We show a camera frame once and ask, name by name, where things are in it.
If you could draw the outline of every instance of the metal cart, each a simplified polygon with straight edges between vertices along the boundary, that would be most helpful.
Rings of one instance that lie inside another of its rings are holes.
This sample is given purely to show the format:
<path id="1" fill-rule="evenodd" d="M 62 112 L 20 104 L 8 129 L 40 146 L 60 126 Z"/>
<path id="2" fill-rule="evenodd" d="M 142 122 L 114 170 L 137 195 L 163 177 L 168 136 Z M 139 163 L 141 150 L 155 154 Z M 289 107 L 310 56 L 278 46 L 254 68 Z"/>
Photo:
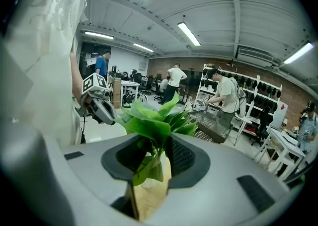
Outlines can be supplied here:
<path id="1" fill-rule="evenodd" d="M 191 112 L 190 117 L 192 118 L 191 122 L 197 121 L 198 123 L 198 129 L 194 136 L 206 141 L 224 143 L 233 128 L 232 124 L 204 110 Z"/>

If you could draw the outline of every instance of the white table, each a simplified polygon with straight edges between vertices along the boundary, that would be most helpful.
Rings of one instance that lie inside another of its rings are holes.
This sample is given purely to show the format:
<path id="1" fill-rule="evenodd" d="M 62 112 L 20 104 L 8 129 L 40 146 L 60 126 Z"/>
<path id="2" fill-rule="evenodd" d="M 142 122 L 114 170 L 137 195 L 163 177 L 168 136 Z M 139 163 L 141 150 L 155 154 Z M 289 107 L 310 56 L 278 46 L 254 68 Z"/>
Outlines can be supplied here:
<path id="1" fill-rule="evenodd" d="M 122 80 L 121 91 L 120 91 L 120 106 L 123 106 L 123 96 L 124 94 L 126 94 L 126 88 L 128 86 L 133 86 L 136 88 L 135 100 L 137 99 L 139 83 Z"/>
<path id="2" fill-rule="evenodd" d="M 268 171 L 277 174 L 277 171 L 280 168 L 281 164 L 286 164 L 287 168 L 285 169 L 285 171 L 279 176 L 280 179 L 285 179 L 286 177 L 288 177 L 290 175 L 290 173 L 292 171 L 294 171 L 299 163 L 301 162 L 301 160 L 306 156 L 303 151 L 301 151 L 301 149 L 296 146 L 295 144 L 298 144 L 298 142 L 296 140 L 293 140 L 293 138 L 291 137 L 287 137 L 286 133 L 280 133 L 276 130 L 274 130 L 273 128 L 271 128 L 271 132 L 268 135 L 267 139 L 265 140 L 264 144 L 262 145 L 262 147 L 260 148 L 260 150 L 258 151 L 258 153 L 254 156 L 253 160 L 256 159 L 256 157 L 261 153 L 261 157 L 258 160 L 257 163 L 260 162 L 260 160 L 262 159 L 262 157 L 264 156 L 264 154 L 266 153 L 267 147 L 270 144 L 270 139 L 274 138 L 282 147 L 283 150 L 279 151 L 276 147 L 275 147 L 275 152 L 273 154 L 273 156 L 271 157 L 269 163 L 267 164 L 267 168 Z M 272 161 L 275 153 L 277 153 L 279 156 L 276 159 L 276 161 L 274 163 L 272 163 L 271 167 L 269 168 L 269 164 Z M 294 162 L 289 156 L 288 153 L 293 154 L 294 156 L 297 157 L 296 162 Z"/>
<path id="3" fill-rule="evenodd" d="M 237 144 L 239 138 L 241 137 L 246 124 L 251 124 L 252 123 L 252 121 L 246 116 L 243 116 L 241 118 L 241 117 L 239 117 L 237 115 L 237 113 L 235 113 L 235 116 L 240 119 L 240 123 L 239 123 L 238 135 L 237 135 L 237 138 L 235 139 L 235 143 L 233 144 L 234 146 Z"/>

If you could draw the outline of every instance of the person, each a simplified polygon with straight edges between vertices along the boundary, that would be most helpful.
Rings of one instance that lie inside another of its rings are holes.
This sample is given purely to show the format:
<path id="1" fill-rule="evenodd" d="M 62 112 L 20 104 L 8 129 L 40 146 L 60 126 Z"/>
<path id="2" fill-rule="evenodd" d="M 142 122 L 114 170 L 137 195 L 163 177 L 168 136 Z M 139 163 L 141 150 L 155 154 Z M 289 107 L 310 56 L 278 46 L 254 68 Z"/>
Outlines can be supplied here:
<path id="1" fill-rule="evenodd" d="M 309 102 L 303 113 L 302 117 L 299 119 L 299 132 L 297 136 L 297 141 L 299 142 L 300 149 L 304 153 L 309 153 L 315 148 L 313 140 L 315 140 L 318 128 L 318 117 L 315 113 L 315 103 Z"/>
<path id="2" fill-rule="evenodd" d="M 170 77 L 167 76 L 163 81 L 161 81 L 160 88 L 159 88 L 159 91 L 160 91 L 161 93 L 163 93 L 164 90 L 167 89 L 169 80 L 170 80 Z"/>
<path id="3" fill-rule="evenodd" d="M 204 106 L 209 103 L 222 102 L 222 107 L 219 110 L 217 117 L 222 118 L 227 123 L 230 123 L 235 112 L 239 109 L 239 97 L 234 83 L 217 69 L 211 69 L 208 73 L 208 78 L 213 81 L 218 81 L 216 94 L 209 100 L 202 102 Z"/>
<path id="4" fill-rule="evenodd" d="M 178 90 L 180 81 L 187 78 L 187 75 L 180 70 L 180 64 L 175 64 L 174 68 L 171 68 L 167 71 L 170 80 L 167 85 L 164 97 L 159 104 L 164 104 L 168 101 L 171 101 L 174 93 Z"/>
<path id="5" fill-rule="evenodd" d="M 109 60 L 110 55 L 111 55 L 110 50 L 106 49 L 104 51 L 104 54 L 102 56 L 97 57 L 96 59 L 95 72 L 103 76 L 105 79 L 106 79 L 106 70 L 107 70 L 106 59 Z"/>
<path id="6" fill-rule="evenodd" d="M 86 20 L 85 7 L 86 0 L 19 0 L 3 37 L 6 57 L 32 82 L 14 117 L 61 147 L 80 143 L 72 91 L 79 101 L 82 78 L 75 56 L 78 40 L 73 48 L 72 42 L 77 25 Z M 14 87 L 25 91 L 22 79 Z"/>

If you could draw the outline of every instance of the white wall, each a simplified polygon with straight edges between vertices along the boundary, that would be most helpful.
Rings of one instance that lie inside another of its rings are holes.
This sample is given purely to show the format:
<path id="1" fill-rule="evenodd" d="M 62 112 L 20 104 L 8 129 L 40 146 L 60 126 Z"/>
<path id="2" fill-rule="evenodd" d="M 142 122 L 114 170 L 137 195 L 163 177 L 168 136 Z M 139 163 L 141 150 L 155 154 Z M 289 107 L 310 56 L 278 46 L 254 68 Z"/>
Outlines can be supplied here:
<path id="1" fill-rule="evenodd" d="M 146 62 L 146 69 L 144 71 L 139 70 L 139 62 Z M 111 67 L 116 65 L 120 72 L 129 72 L 131 69 L 136 69 L 142 76 L 146 76 L 148 69 L 149 58 L 143 57 L 136 53 L 130 52 L 124 49 L 111 48 L 111 57 L 109 59 L 108 71 L 111 71 Z"/>

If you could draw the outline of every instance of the white t-shirt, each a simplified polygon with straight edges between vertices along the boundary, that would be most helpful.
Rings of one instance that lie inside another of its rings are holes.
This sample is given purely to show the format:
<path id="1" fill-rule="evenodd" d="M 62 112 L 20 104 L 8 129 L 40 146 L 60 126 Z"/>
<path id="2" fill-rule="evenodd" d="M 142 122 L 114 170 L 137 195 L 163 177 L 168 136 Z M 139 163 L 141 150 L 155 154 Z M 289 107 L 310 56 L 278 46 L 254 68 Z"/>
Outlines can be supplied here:
<path id="1" fill-rule="evenodd" d="M 163 90 L 166 90 L 167 89 L 167 85 L 169 83 L 169 80 L 167 80 L 166 78 L 161 81 L 161 84 L 160 84 L 160 92 L 163 93 Z"/>
<path id="2" fill-rule="evenodd" d="M 216 95 L 225 96 L 222 104 L 223 112 L 233 113 L 239 109 L 239 98 L 236 94 L 235 85 L 228 77 L 222 78 L 218 84 Z"/>
<path id="3" fill-rule="evenodd" d="M 181 78 L 187 77 L 187 75 L 180 70 L 180 68 L 171 68 L 168 71 L 171 73 L 170 81 L 168 83 L 171 86 L 179 87 Z"/>

